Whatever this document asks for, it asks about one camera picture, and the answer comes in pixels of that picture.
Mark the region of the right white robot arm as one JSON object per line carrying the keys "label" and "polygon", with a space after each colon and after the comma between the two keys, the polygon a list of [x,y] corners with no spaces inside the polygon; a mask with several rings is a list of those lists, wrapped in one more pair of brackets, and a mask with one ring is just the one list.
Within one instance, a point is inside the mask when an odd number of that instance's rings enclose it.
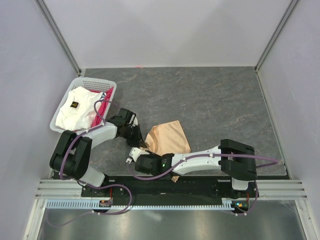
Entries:
{"label": "right white robot arm", "polygon": [[135,171],[151,175],[151,180],[171,179],[191,172],[221,171],[231,177],[229,191],[235,197],[242,196],[249,182],[258,178],[254,147],[231,139],[223,139],[220,145],[208,150],[162,156],[133,147],[127,159],[130,161],[134,162]]}

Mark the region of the peach satin napkin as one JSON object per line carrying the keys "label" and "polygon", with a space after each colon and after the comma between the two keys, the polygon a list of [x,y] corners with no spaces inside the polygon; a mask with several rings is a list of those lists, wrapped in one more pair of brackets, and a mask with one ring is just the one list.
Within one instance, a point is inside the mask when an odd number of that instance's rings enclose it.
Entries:
{"label": "peach satin napkin", "polygon": [[188,154],[191,152],[179,120],[153,126],[144,143],[145,147],[141,147],[142,150],[148,150],[160,156],[165,154]]}

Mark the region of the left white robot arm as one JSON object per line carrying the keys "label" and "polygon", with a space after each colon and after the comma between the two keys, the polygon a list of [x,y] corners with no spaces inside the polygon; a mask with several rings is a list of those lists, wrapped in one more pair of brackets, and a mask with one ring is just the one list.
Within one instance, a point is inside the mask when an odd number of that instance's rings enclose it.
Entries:
{"label": "left white robot arm", "polygon": [[59,173],[61,179],[71,178],[91,185],[95,194],[104,197],[110,191],[108,176],[90,166],[91,150],[116,138],[125,139],[131,148],[146,147],[134,112],[121,108],[117,115],[88,130],[80,133],[65,130],[53,151],[49,166]]}

